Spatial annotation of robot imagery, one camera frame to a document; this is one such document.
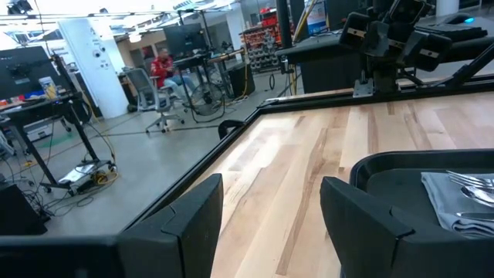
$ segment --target person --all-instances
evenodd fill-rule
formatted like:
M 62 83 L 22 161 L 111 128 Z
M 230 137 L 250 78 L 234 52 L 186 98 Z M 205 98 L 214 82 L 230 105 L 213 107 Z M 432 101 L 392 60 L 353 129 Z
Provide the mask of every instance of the person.
M 174 93 L 184 101 L 187 102 L 187 97 L 185 96 L 184 89 L 180 86 L 182 85 L 182 80 L 173 67 L 173 59 L 168 55 L 167 49 L 162 49 L 158 53 L 158 57 L 151 63 L 151 75 L 158 76 L 157 87 L 158 89 L 163 86 L 170 86 Z M 188 87 L 189 95 L 195 90 L 195 85 L 189 76 L 183 76 L 185 85 Z

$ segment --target red shirt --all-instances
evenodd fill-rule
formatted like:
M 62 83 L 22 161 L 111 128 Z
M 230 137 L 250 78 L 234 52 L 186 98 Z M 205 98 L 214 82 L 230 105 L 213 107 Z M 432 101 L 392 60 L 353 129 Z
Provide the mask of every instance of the red shirt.
M 171 67 L 173 67 L 173 60 L 171 59 L 171 57 L 168 57 L 166 59 L 157 57 L 151 63 L 151 75 L 159 76 L 159 78 L 157 79 L 158 89 L 164 85 L 165 78 L 173 77 L 173 72 L 167 70 Z

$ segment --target wooden table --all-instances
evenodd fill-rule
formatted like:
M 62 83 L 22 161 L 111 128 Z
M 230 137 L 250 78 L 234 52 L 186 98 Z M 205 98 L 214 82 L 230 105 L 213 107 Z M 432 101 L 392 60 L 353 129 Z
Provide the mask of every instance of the wooden table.
M 377 152 L 494 147 L 493 107 L 476 93 L 262 115 L 196 181 L 223 174 L 211 277 L 339 277 L 321 179 Z

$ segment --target gray cloth napkin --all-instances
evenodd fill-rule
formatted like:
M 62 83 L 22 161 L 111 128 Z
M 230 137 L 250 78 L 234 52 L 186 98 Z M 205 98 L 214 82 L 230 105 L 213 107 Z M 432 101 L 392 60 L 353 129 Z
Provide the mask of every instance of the gray cloth napkin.
M 494 174 L 471 175 L 477 178 L 494 178 Z M 466 219 L 456 212 L 494 212 L 494 208 L 481 205 L 465 197 L 461 185 L 449 180 L 448 174 L 422 173 L 422 183 L 427 190 L 441 227 L 459 232 L 469 238 L 494 236 L 494 222 Z

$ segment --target metal fork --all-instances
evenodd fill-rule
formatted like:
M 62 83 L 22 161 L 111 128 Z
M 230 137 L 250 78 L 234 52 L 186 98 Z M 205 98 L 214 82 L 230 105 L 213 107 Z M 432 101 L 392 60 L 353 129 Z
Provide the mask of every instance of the metal fork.
M 463 186 L 474 186 L 482 188 L 492 188 L 494 187 L 494 182 L 490 178 L 475 178 L 469 175 L 455 173 L 453 171 L 446 171 L 448 173 L 449 179 L 458 185 Z

